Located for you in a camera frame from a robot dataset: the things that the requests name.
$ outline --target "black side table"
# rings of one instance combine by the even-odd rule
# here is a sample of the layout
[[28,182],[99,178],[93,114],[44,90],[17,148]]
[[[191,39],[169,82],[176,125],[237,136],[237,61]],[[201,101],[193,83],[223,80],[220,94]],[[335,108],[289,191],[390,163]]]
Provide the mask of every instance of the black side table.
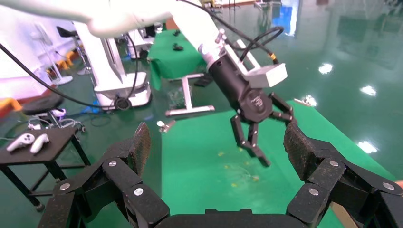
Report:
[[[51,196],[52,190],[49,191],[35,191],[46,176],[50,173],[55,179],[60,181],[66,179],[62,169],[74,169],[90,166],[90,162],[83,151],[75,133],[77,128],[53,128],[44,130],[26,131],[37,138],[41,134],[47,133],[49,142],[44,144],[42,149],[37,154],[29,152],[31,146],[28,145],[24,148],[18,148],[12,152],[6,150],[6,147],[0,150],[0,169],[4,175],[14,183],[14,185],[24,194],[24,196],[36,207],[37,211],[42,211],[45,206],[39,202],[36,196]],[[72,142],[80,155],[84,165],[58,165],[56,159],[62,153],[64,148],[69,142]],[[29,189],[22,183],[22,181],[11,171],[11,165],[27,165],[27,164],[44,164],[47,168],[46,172],[35,182]]]

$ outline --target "fan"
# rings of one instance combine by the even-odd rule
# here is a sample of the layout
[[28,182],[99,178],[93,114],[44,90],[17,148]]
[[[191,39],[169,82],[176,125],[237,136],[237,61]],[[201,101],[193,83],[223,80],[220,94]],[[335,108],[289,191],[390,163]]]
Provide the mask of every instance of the fan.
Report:
[[55,85],[63,85],[66,83],[69,83],[73,80],[72,76],[64,76],[62,77],[62,75],[60,74],[60,71],[58,69],[58,67],[56,66],[56,63],[54,62],[54,60],[52,59],[52,57],[50,56],[49,50],[47,49],[47,46],[52,46],[53,42],[50,39],[50,37],[48,36],[48,34],[45,31],[45,28],[43,27],[42,24],[40,23],[35,23],[34,24],[35,29],[36,29],[36,33],[31,34],[31,37],[34,40],[38,40],[42,47],[43,50],[45,51],[46,55],[48,56],[50,62],[52,63],[53,69],[57,75],[57,79],[53,80],[52,83]]

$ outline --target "black stool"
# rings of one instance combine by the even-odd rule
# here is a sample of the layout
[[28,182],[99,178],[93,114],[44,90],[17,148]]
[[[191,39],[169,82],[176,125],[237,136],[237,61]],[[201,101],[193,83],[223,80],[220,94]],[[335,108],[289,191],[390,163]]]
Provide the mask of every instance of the black stool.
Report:
[[77,52],[78,55],[80,55],[81,59],[83,60],[84,63],[84,69],[80,70],[79,72],[77,72],[78,75],[87,75],[87,74],[91,74],[92,70],[91,70],[91,66],[90,64],[87,63],[87,60],[85,58],[85,51],[81,49],[80,44],[78,43],[78,40],[80,39],[80,37],[77,34],[77,31],[68,31],[65,30],[64,28],[61,28],[59,26],[56,26],[59,35],[63,38],[73,38],[74,44],[76,45],[77,48]]
[[[64,102],[64,98],[52,93],[49,96],[45,96],[42,98],[39,98],[37,100],[34,100],[32,102],[26,103],[22,106],[22,113],[25,115],[39,115],[39,118],[42,120],[45,120],[58,128],[64,128],[67,126],[70,126],[72,124],[65,124],[63,125],[56,117],[53,115],[52,110],[61,110],[59,109],[59,106]],[[81,125],[79,130],[84,132],[85,127],[84,125],[79,122],[75,121],[73,119],[65,119],[65,121],[71,121],[73,124],[79,124]]]

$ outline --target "small yellow object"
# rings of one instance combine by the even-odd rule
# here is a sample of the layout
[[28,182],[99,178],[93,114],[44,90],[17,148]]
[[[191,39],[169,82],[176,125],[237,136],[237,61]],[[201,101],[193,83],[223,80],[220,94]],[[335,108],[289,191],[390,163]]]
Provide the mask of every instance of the small yellow object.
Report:
[[66,64],[66,62],[65,62],[64,60],[58,61],[57,64],[58,64],[63,70],[68,70],[68,69],[70,69],[70,68],[67,66],[67,64]]
[[271,58],[272,60],[275,60],[275,59],[276,59],[276,56],[274,55],[274,53],[270,55],[270,58]]
[[73,52],[73,51],[68,52],[67,55],[66,55],[66,62],[67,62],[67,64],[68,64],[69,66],[74,65],[74,64],[73,64],[73,61],[72,61],[73,55],[74,55],[74,52]]

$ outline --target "green table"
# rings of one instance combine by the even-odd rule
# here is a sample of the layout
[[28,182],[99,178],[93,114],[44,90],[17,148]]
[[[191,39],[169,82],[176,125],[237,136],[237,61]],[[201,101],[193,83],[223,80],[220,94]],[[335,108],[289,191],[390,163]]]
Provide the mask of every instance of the green table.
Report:
[[[161,88],[161,77],[175,79],[203,72],[206,68],[205,61],[185,36],[182,33],[174,36],[174,32],[167,30],[157,34],[148,54],[151,85],[157,90]],[[182,46],[183,51],[174,51],[174,43]]]
[[[331,142],[349,161],[395,180],[314,108],[290,104],[307,136]],[[285,213],[303,185],[284,150],[284,124],[266,120],[259,125],[259,146],[272,162],[264,168],[236,146],[230,125],[234,114],[229,111],[180,120],[163,135],[162,199],[171,215],[242,208],[253,213]],[[329,210],[320,227],[342,225]]]

